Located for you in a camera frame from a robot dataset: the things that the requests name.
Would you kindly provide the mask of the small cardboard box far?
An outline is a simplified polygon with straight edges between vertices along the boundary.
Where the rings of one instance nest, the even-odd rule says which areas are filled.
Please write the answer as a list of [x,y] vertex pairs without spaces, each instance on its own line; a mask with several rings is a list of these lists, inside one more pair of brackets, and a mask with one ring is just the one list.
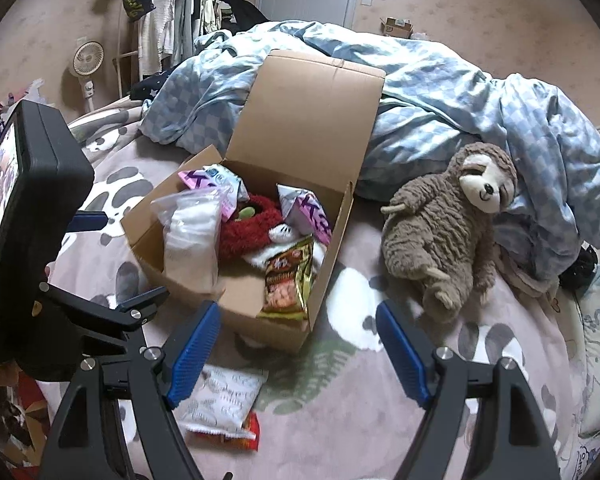
[[413,33],[412,24],[400,18],[382,18],[380,24],[381,33],[386,37],[410,39]]

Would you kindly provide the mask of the yellow green snack packet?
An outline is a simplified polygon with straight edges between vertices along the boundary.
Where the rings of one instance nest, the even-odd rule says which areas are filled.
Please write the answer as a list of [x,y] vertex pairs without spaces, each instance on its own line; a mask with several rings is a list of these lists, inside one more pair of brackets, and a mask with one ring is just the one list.
[[258,318],[306,321],[313,275],[313,237],[306,236],[266,260]]

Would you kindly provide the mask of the clear cotton pads bag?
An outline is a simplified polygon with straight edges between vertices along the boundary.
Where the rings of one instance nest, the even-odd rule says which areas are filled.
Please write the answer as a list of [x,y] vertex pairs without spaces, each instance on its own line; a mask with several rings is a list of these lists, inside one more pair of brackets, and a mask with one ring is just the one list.
[[196,294],[218,290],[222,188],[163,196],[150,208],[163,227],[163,274]]

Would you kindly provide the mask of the brown sloth plush toy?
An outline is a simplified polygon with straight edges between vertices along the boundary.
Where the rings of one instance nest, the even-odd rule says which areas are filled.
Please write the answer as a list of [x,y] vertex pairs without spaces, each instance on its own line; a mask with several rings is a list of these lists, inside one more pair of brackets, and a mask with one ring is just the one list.
[[406,182],[381,208],[381,255],[395,278],[419,284],[422,308],[439,323],[495,282],[493,219],[513,201],[517,170],[502,148],[464,146],[441,174]]

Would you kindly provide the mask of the pink blue tissue pack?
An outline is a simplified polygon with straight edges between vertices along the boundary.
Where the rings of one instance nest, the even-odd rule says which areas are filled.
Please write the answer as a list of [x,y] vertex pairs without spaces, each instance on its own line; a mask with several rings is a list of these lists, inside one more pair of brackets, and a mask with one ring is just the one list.
[[201,169],[178,172],[178,177],[191,190],[219,188],[221,190],[222,221],[234,216],[240,205],[250,201],[244,181],[221,164],[203,166]]

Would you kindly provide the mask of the panda print pink blanket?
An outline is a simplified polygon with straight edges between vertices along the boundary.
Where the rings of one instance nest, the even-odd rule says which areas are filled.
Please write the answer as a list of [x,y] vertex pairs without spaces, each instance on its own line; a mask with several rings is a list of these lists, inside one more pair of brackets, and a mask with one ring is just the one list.
[[[87,208],[108,214],[106,229],[70,234],[53,270],[55,285],[112,307],[147,286],[122,229],[124,215],[184,162],[186,153],[160,145],[138,130],[137,106],[114,102],[106,125],[85,144],[95,169]],[[254,411],[259,447],[234,448],[207,436],[186,434],[202,474],[219,479],[390,479],[422,420],[404,396],[376,333],[375,310],[384,299],[406,307],[439,344],[466,359],[516,360],[550,430],[566,479],[592,478],[600,466],[600,424],[583,427],[586,369],[582,322],[565,295],[527,296],[497,281],[483,307],[466,309],[451,325],[422,315],[407,284],[380,263],[379,207],[356,200],[326,299],[314,331],[297,354],[266,348],[222,330],[211,361],[231,370],[263,370]]]

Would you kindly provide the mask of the white green patterned snack pack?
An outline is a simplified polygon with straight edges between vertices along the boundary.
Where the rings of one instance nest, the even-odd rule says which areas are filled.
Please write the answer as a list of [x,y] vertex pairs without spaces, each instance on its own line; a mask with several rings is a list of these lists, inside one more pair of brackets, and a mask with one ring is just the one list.
[[268,380],[266,370],[231,370],[206,364],[193,393],[174,410],[181,429],[237,434]]

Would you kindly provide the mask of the white fluffy sock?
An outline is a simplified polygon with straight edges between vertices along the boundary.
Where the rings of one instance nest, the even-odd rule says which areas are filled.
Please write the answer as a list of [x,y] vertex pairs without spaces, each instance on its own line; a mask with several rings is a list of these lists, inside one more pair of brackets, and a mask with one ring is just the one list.
[[[281,223],[268,231],[268,239],[270,242],[265,247],[258,249],[255,252],[247,252],[245,255],[242,255],[242,258],[246,263],[249,263],[250,266],[253,266],[260,271],[264,271],[268,259],[291,248],[294,244],[299,243],[300,240],[303,240],[304,238],[306,238],[306,236],[302,235],[292,226]],[[312,272],[316,275],[321,270],[327,247],[313,237],[311,237],[311,240],[313,242]]]

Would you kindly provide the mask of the open cardboard box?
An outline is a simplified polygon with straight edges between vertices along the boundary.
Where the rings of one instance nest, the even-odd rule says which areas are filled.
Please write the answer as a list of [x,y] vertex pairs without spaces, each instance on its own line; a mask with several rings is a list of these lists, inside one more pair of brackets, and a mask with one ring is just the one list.
[[249,191],[275,197],[286,184],[313,191],[332,227],[321,271],[301,322],[259,318],[264,279],[245,262],[220,267],[225,326],[277,350],[297,353],[320,313],[348,224],[355,183],[373,130],[385,73],[380,68],[274,50],[260,66],[225,153],[209,145],[182,163],[220,162]]

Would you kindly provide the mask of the red snack packet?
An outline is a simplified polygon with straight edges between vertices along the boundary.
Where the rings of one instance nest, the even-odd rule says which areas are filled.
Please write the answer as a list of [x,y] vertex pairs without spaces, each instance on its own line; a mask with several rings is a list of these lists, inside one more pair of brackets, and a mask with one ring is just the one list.
[[208,432],[195,431],[194,435],[198,439],[224,446],[224,448],[257,452],[260,445],[261,428],[257,414],[251,410],[237,434],[230,436],[229,434],[209,434]]

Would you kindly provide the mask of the blue checkered duvet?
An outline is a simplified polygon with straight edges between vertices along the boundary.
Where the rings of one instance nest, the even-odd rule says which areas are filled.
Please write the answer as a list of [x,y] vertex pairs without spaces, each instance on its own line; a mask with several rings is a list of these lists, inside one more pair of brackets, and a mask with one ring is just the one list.
[[467,144],[492,143],[518,172],[495,239],[540,281],[564,272],[580,247],[600,249],[600,133],[562,90],[503,79],[434,41],[394,39],[319,22],[283,21],[212,32],[169,76],[140,131],[191,153],[225,151],[257,72],[274,50],[321,53],[386,78],[358,194],[385,202],[408,180],[439,172]]

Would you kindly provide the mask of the white standing fan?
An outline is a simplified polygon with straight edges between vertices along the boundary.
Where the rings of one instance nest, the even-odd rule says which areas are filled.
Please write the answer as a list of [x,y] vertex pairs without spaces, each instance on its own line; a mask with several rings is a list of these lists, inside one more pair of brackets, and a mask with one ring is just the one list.
[[105,59],[105,49],[95,40],[81,38],[76,42],[69,64],[70,73],[79,81],[81,91],[89,112],[94,112],[95,85],[94,76]]

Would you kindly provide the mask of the red fluffy sock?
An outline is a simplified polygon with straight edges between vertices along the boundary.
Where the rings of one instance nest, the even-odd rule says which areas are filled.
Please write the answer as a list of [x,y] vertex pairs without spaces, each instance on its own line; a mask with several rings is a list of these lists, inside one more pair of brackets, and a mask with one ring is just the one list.
[[237,211],[220,227],[219,258],[230,261],[256,252],[271,243],[268,232],[283,222],[279,204],[270,198],[251,194],[239,203]]

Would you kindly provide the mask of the clothes rack with garments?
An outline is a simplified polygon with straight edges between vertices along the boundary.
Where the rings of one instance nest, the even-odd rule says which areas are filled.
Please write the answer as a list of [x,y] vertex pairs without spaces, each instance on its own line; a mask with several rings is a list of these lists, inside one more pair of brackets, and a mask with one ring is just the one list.
[[246,32],[267,20],[256,0],[121,0],[118,22],[130,25],[133,41],[128,50],[117,47],[112,58],[118,93],[125,94],[124,64],[142,81],[189,58],[205,34]]

